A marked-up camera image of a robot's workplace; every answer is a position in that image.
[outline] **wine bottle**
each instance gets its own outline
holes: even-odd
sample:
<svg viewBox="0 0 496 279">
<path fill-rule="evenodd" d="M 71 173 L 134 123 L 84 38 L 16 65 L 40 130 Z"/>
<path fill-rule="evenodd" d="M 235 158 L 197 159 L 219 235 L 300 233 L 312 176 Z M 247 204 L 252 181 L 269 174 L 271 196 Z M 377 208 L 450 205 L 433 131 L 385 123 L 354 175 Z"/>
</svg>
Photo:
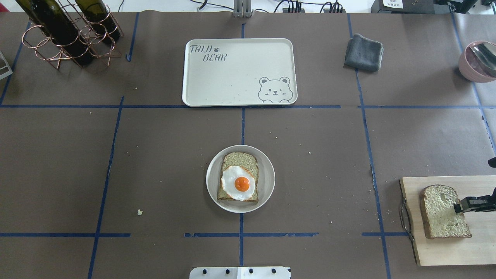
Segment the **wine bottle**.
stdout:
<svg viewBox="0 0 496 279">
<path fill-rule="evenodd" d="M 109 12 L 107 11 L 105 5 L 102 0 L 75 0 L 84 16 L 88 21 L 99 24 L 92 24 L 93 30 L 98 35 L 104 35 L 105 29 L 110 37 L 117 42 L 121 36 L 117 25 L 109 16 Z M 105 38 L 103 40 L 107 45 L 112 44 L 112 41 L 109 38 Z"/>
<path fill-rule="evenodd" d="M 89 64 L 93 60 L 85 39 L 70 21 L 55 0 L 31 0 L 31 9 L 40 23 L 45 26 L 57 44 L 80 65 Z"/>
<path fill-rule="evenodd" d="M 26 12 L 31 22 L 33 22 L 36 25 L 41 25 L 40 21 L 38 20 L 36 15 L 33 13 L 33 10 L 31 9 L 31 0 L 15 0 L 15 1 Z M 40 30 L 43 33 L 43 35 L 45 35 L 46 37 L 50 37 L 50 34 L 48 33 L 47 29 L 44 26 L 40 27 Z"/>
</svg>

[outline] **toast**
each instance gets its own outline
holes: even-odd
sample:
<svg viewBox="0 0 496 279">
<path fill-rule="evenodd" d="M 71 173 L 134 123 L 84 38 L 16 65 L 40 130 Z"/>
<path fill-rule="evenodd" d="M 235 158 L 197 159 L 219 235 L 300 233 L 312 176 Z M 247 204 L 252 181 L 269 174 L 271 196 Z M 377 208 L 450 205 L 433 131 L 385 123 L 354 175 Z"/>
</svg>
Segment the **toast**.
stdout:
<svg viewBox="0 0 496 279">
<path fill-rule="evenodd" d="M 222 173 L 231 166 L 240 166 L 248 171 L 255 179 L 255 191 L 253 195 L 250 196 L 249 199 L 245 200 L 245 202 L 258 202 L 258 163 L 255 156 L 244 153 L 244 152 L 231 152 L 224 156 L 224 162 L 222 163 L 220 169 L 220 178 L 222 178 Z M 218 200 L 227 200 L 227 201 L 237 201 L 231 198 L 226 191 L 222 188 L 221 179 L 219 179 L 219 187 L 217 191 L 217 199 Z"/>
<path fill-rule="evenodd" d="M 459 202 L 455 189 L 446 185 L 430 185 L 420 192 L 426 238 L 472 237 L 465 216 L 453 207 Z"/>
</svg>

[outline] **gray cloth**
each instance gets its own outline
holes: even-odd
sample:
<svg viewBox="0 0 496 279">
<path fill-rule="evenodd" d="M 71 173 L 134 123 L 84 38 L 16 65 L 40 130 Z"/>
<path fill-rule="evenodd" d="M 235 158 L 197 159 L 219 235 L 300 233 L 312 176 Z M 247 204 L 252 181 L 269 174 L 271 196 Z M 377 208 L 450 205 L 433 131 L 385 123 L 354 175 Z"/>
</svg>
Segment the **gray cloth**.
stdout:
<svg viewBox="0 0 496 279">
<path fill-rule="evenodd" d="M 361 70 L 378 71 L 383 51 L 380 42 L 355 34 L 348 42 L 344 64 Z"/>
</svg>

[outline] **bear face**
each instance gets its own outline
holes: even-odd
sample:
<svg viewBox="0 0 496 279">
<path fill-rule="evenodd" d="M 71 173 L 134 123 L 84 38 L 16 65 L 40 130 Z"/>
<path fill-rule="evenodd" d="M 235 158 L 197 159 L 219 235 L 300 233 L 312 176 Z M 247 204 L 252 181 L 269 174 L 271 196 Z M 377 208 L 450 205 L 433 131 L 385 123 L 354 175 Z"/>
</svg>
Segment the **bear face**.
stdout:
<svg viewBox="0 0 496 279">
<path fill-rule="evenodd" d="M 293 98 L 293 92 L 289 88 L 289 78 L 285 76 L 280 79 L 261 78 L 258 98 L 263 103 L 289 103 Z"/>
</svg>

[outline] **pink cup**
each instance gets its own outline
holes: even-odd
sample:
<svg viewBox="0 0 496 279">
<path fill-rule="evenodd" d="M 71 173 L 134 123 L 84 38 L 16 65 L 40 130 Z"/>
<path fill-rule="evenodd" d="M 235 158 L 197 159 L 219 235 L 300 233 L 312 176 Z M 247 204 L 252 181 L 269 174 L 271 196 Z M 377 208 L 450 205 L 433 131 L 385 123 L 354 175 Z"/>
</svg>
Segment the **pink cup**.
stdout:
<svg viewBox="0 0 496 279">
<path fill-rule="evenodd" d="M 491 82 L 496 80 L 496 77 L 487 75 L 479 65 L 478 59 L 472 52 L 470 47 L 481 44 L 484 41 L 475 41 L 470 43 L 460 55 L 458 60 L 458 68 L 460 73 L 468 80 L 473 82 Z"/>
</svg>

